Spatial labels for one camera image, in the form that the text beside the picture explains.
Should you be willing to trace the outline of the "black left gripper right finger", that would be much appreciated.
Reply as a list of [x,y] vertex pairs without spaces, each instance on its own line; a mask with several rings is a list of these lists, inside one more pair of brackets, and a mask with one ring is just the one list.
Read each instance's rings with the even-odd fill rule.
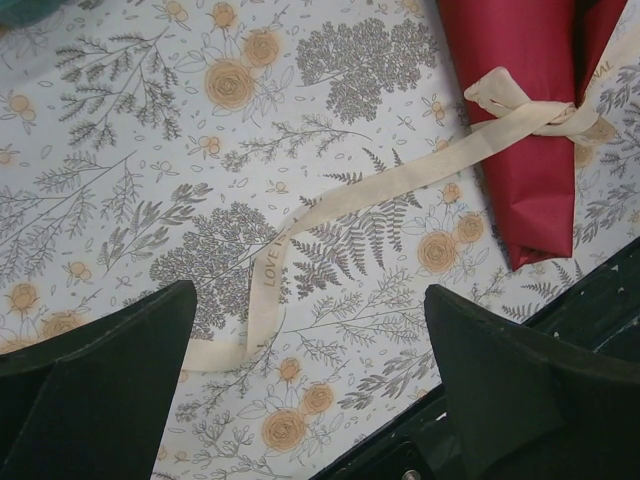
[[638,363],[512,323],[438,285],[424,310],[468,478],[638,478]]

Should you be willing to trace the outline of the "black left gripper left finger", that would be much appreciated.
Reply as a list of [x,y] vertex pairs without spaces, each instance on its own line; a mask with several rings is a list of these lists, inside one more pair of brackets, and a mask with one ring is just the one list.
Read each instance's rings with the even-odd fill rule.
[[195,311],[181,280],[2,355],[2,478],[150,478]]

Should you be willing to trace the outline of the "cream printed ribbon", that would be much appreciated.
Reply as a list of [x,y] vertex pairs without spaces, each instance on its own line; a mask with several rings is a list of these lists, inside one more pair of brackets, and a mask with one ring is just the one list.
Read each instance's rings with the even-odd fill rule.
[[470,135],[442,151],[331,190],[310,209],[298,211],[283,232],[254,257],[245,341],[192,339],[184,369],[198,372],[235,369],[271,338],[278,317],[286,250],[296,234],[439,182],[529,135],[565,136],[584,146],[599,142],[592,131],[599,116],[588,99],[579,107],[534,101],[503,67],[484,75],[465,90],[464,96],[490,113],[492,120],[474,125]]

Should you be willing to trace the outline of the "dark red wrapping paper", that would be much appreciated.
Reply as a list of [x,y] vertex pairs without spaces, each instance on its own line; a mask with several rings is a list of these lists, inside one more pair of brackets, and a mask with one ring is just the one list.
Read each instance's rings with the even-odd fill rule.
[[441,1],[438,9],[513,269],[573,250],[574,152],[605,137],[586,100],[623,1]]

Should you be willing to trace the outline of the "teal plastic fruit basket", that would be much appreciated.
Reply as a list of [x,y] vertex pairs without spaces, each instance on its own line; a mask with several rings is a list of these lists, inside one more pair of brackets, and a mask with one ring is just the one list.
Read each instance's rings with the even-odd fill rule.
[[63,3],[63,0],[1,0],[1,25],[10,28],[32,25],[53,14]]

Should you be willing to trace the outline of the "black table front rail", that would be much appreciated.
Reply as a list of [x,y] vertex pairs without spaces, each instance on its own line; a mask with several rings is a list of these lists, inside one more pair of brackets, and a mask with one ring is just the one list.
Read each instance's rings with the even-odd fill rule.
[[[519,324],[639,365],[639,247],[630,244]],[[323,479],[470,479],[444,385],[320,472]]]

